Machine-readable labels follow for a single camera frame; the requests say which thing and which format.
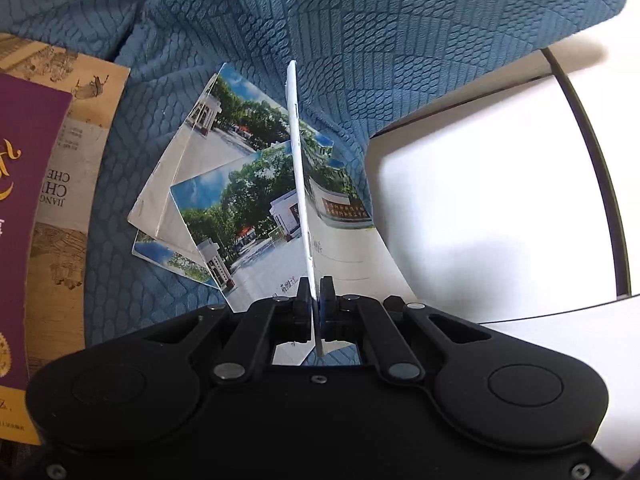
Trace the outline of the scenic photo envelope top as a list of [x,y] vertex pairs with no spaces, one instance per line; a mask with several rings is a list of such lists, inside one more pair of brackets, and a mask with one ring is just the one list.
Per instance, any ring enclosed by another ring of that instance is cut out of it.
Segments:
[[290,124],[290,140],[295,174],[296,195],[300,218],[300,229],[304,240],[305,262],[307,278],[311,296],[312,332],[314,344],[319,358],[326,355],[321,338],[321,323],[319,316],[318,283],[314,275],[314,259],[311,253],[311,230],[309,226],[309,207],[306,197],[305,174],[303,165],[302,135],[299,129],[298,97],[296,62],[288,62],[286,68],[286,102],[288,102],[288,123]]

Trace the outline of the scenic photo envelope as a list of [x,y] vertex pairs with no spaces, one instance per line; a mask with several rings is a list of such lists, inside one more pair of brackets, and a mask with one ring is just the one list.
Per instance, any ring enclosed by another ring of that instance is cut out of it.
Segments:
[[[340,295],[412,298],[332,141],[299,129],[317,283],[330,276]],[[234,310],[292,294],[307,277],[290,142],[175,184],[170,195]]]
[[173,274],[214,289],[218,288],[206,266],[181,255],[180,252],[141,231],[136,233],[131,253]]
[[170,188],[288,140],[288,113],[275,100],[224,64],[206,84],[160,156],[128,221],[179,254],[198,251]]
[[314,275],[314,259],[311,253],[311,230],[309,226],[309,207],[306,197],[305,174],[303,165],[302,135],[299,129],[298,97],[296,62],[288,62],[286,68],[286,102],[288,102],[288,123],[290,124],[290,140],[295,174],[296,195],[300,218],[300,229],[304,240],[305,262],[307,278],[311,296],[312,332],[314,344],[319,358],[326,355],[321,338],[321,323],[319,316],[318,283]]

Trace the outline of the brown antique painting book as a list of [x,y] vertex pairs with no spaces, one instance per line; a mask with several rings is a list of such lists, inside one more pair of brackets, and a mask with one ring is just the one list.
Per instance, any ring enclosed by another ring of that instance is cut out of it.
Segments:
[[1,36],[3,73],[72,95],[43,179],[28,264],[26,353],[35,374],[85,347],[90,214],[101,160],[130,70],[62,47]]

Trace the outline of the purple gold book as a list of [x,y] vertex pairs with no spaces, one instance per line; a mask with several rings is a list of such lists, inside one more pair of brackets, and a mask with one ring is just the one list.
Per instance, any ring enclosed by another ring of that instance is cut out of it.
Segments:
[[25,309],[40,188],[72,96],[1,76],[1,437],[40,443],[26,410]]

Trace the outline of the scenic photo envelope bottom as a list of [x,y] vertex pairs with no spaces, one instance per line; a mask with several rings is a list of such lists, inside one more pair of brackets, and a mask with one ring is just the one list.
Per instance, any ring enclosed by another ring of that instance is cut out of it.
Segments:
[[180,252],[141,231],[136,233],[131,253],[173,274],[214,289],[218,288],[206,266],[181,255]]

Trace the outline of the blue textured sofa cover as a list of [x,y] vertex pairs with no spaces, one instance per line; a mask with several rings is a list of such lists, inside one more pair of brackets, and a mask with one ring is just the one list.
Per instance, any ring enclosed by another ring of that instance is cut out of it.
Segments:
[[277,101],[288,64],[303,120],[361,197],[372,136],[445,94],[619,14],[626,0],[1,0],[5,32],[130,70],[88,234],[87,346],[213,304],[210,288],[131,255],[127,214],[224,63]]

